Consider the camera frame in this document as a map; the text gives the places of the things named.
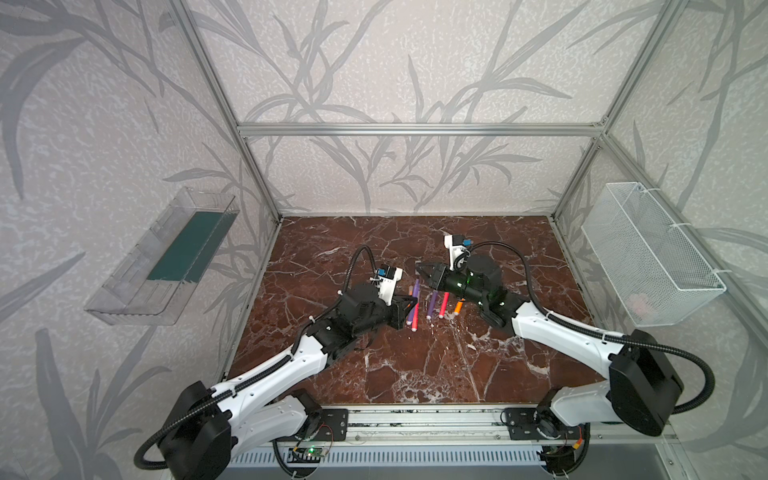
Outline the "purple marker pen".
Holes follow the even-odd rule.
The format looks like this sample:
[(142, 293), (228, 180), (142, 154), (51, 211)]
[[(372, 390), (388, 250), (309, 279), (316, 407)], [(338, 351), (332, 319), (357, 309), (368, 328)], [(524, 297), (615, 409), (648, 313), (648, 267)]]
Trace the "purple marker pen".
[(435, 311), (435, 306), (436, 306), (436, 303), (437, 303), (438, 296), (439, 296), (439, 292), (438, 291), (433, 291), (430, 294), (429, 302), (428, 302), (427, 309), (426, 309), (426, 319), (427, 320), (431, 320), (433, 318), (433, 314), (434, 314), (434, 311)]
[(414, 286), (413, 286), (413, 289), (412, 289), (412, 293), (411, 293), (411, 296), (415, 300), (412, 302), (411, 310), (409, 311), (407, 319), (406, 319), (406, 325), (409, 328), (412, 328), (412, 325), (413, 325), (413, 322), (414, 322), (414, 317), (416, 316), (416, 312), (418, 310), (418, 306), (419, 306), (419, 292), (420, 292), (420, 279), (416, 278)]

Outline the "red pink marker pen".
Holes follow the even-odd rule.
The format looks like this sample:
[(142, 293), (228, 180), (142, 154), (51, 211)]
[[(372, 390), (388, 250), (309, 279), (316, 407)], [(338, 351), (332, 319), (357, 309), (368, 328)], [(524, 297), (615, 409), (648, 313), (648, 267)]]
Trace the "red pink marker pen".
[(441, 302), (440, 302), (440, 308), (438, 310), (438, 317), (439, 318), (444, 318), (445, 317), (449, 300), (450, 300), (450, 293), (449, 292), (444, 292), (442, 294), (442, 298), (441, 298)]

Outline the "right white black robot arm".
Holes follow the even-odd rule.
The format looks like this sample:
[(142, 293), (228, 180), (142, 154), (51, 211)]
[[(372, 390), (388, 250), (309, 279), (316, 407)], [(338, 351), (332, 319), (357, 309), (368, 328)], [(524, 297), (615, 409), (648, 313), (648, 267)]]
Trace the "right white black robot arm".
[(476, 305), (490, 326), (554, 349), (600, 376), (545, 395), (535, 420), (547, 437), (593, 422), (621, 423), (656, 437), (670, 416), (698, 408), (714, 393), (715, 375), (700, 357), (660, 344), (640, 329), (607, 331), (548, 310), (534, 295), (508, 290), (488, 256), (470, 256), (460, 267), (420, 263), (416, 269), (430, 288)]

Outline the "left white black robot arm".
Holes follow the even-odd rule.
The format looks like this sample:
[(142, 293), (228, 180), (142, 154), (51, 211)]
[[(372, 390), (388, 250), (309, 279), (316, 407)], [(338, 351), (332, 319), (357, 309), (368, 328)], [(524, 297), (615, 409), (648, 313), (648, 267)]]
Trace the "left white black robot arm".
[(353, 351), (367, 333), (403, 328), (417, 303), (373, 283), (341, 293), (282, 352), (214, 386), (186, 387), (163, 426), (138, 447), (135, 467), (169, 470), (175, 479), (216, 479), (238, 454), (298, 434), (321, 408), (297, 384)]

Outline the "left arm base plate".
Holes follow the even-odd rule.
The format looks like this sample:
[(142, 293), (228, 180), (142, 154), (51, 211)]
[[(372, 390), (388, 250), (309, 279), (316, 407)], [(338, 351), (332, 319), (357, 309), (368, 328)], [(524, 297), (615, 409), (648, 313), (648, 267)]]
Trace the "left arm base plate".
[(345, 408), (323, 408), (312, 412), (291, 438), (324, 442), (344, 441), (347, 437), (349, 414), (350, 411)]

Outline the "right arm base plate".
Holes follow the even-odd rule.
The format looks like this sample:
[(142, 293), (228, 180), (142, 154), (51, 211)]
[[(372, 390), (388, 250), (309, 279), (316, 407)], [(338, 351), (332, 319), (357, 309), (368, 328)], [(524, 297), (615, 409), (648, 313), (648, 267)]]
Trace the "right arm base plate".
[(579, 427), (566, 426), (552, 413), (536, 407), (508, 407), (499, 420), (507, 428), (511, 440), (552, 440), (575, 443), (582, 438)]

